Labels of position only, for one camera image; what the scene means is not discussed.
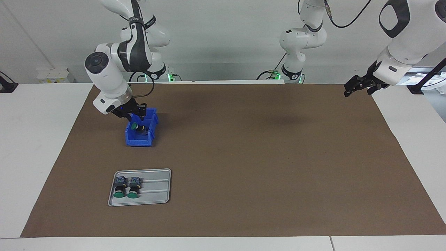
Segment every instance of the gray tray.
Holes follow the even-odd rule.
[[[110,197],[108,199],[109,206],[127,206],[127,205],[145,205],[145,204],[162,204],[169,201],[170,194],[170,175],[172,171],[165,169],[150,170],[134,170],[134,171],[117,171],[113,177],[113,182],[117,176],[124,176],[127,181],[131,177],[141,178],[141,189],[138,198],[131,199],[128,197],[115,198],[113,193],[115,188],[113,182],[110,189]]]

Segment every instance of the green button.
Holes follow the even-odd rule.
[[[127,197],[129,197],[130,199],[136,199],[138,197],[138,194],[135,192],[130,192],[128,193]]]
[[[116,193],[113,194],[113,197],[122,198],[122,197],[124,197],[124,193],[123,192],[116,192]]]

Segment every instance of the robotic arm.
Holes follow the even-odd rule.
[[[302,72],[305,55],[302,49],[324,44],[322,27],[324,13],[329,13],[328,1],[304,0],[300,18],[305,26],[282,33],[280,45],[286,51],[281,72],[292,82]],[[413,65],[446,41],[446,0],[389,0],[379,17],[380,26],[392,38],[363,77],[354,76],[345,85],[345,97],[369,88],[376,90],[397,84]]]
[[[297,82],[305,63],[301,50],[322,46],[327,40],[327,32],[322,27],[324,14],[324,0],[305,0],[300,14],[304,27],[289,29],[280,36],[280,46],[286,51],[281,74],[292,83]]]
[[[368,87],[371,95],[397,84],[413,65],[446,42],[446,0],[389,0],[379,20],[392,41],[365,76],[356,75],[344,85],[345,97]]]
[[[156,24],[155,16],[139,3],[145,0],[100,0],[108,10],[128,20],[122,29],[121,43],[100,44],[85,61],[85,69],[95,86],[101,91],[93,105],[103,114],[113,113],[131,120],[131,113],[143,118],[146,105],[139,105],[122,71],[143,72],[158,79],[166,71],[161,54],[150,47],[166,46],[169,35]]]

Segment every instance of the blue plastic bin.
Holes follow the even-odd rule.
[[[132,130],[132,123],[136,122],[140,126],[145,126],[147,134]],[[156,108],[147,108],[144,120],[137,115],[132,114],[132,121],[127,124],[125,129],[125,141],[128,146],[152,146],[155,138],[155,128],[158,124],[158,116]]]

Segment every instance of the white table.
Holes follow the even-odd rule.
[[[123,250],[131,244],[172,251],[331,251],[332,245],[336,251],[445,250],[446,236],[17,239],[91,87],[23,84],[12,94],[0,94],[0,177],[6,182],[0,195],[0,250]],[[373,98],[446,221],[446,123],[425,97],[405,87],[390,87]],[[31,189],[14,189],[18,180]]]

